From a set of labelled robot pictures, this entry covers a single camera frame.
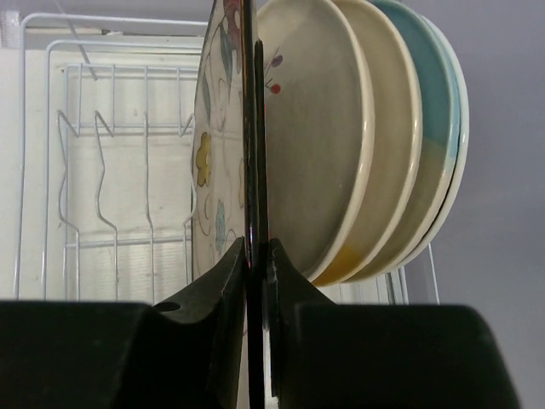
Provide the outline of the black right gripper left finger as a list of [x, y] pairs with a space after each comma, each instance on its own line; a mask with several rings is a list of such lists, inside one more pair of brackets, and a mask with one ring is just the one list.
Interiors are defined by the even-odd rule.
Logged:
[[234, 408], [244, 242], [156, 305], [1, 304], [4, 408]]

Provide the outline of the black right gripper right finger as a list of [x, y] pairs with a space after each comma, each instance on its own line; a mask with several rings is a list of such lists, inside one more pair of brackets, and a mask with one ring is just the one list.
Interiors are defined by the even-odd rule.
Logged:
[[272, 393], [282, 408], [517, 408], [490, 327], [460, 305], [337, 304], [269, 244]]

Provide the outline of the cream and yellow round plate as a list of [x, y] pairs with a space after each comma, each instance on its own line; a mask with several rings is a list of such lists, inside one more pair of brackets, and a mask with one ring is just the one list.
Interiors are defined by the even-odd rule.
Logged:
[[408, 204], [422, 151], [422, 98], [409, 48], [394, 23], [369, 1], [338, 1], [370, 70], [375, 142], [359, 215], [333, 262], [316, 278], [328, 286], [370, 265]]

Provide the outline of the square floral cream plate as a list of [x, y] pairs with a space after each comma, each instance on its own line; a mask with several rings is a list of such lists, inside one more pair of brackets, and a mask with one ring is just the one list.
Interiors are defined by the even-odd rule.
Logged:
[[210, 386], [224, 407], [237, 407], [241, 385], [249, 407], [266, 405], [252, 160], [255, 17], [252, 1], [213, 3], [194, 100], [192, 268], [200, 282], [219, 286], [225, 324], [214, 340]]

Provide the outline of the cream and pink round plate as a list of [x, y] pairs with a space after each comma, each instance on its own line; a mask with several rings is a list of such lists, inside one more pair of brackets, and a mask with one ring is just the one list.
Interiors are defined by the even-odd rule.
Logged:
[[264, 48], [269, 232], [316, 279], [360, 212], [375, 141], [364, 51], [331, 1], [270, 1]]

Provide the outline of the cream and blue round plate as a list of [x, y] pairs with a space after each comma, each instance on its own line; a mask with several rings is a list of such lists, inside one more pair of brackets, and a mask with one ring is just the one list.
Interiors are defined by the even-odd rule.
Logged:
[[389, 272], [419, 245], [444, 203], [454, 173], [460, 135], [460, 97], [451, 63], [430, 25], [395, 1], [375, 5], [405, 40], [422, 99], [422, 151], [416, 182], [398, 226], [378, 255], [350, 283]]

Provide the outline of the green red rimmed white plate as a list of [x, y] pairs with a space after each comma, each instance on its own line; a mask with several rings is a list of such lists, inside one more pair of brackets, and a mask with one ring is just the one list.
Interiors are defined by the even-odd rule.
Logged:
[[466, 80], [463, 74], [463, 70], [456, 55], [455, 50], [452, 48], [449, 40], [446, 38], [444, 33], [427, 17], [421, 15], [421, 18], [434, 30], [436, 37], [441, 42], [443, 49], [448, 55], [447, 60], [452, 65], [452, 71], [454, 72], [454, 77], [456, 79], [457, 85], [457, 94], [460, 97], [460, 107], [461, 107], [461, 128], [460, 135], [458, 138], [458, 152], [456, 155], [456, 161], [454, 166], [453, 176], [450, 181], [450, 186], [445, 196], [444, 203], [442, 204], [438, 215], [433, 221], [432, 226], [428, 229], [427, 233], [422, 238], [418, 246], [398, 265], [398, 268], [403, 267], [407, 263], [414, 260], [427, 245], [438, 234], [439, 230], [445, 223], [446, 218], [450, 214], [450, 210], [455, 203], [456, 196], [458, 194], [459, 187], [462, 182], [463, 173], [465, 170], [465, 165], [468, 156], [468, 145], [469, 145], [469, 99], [468, 99], [468, 89], [466, 85]]

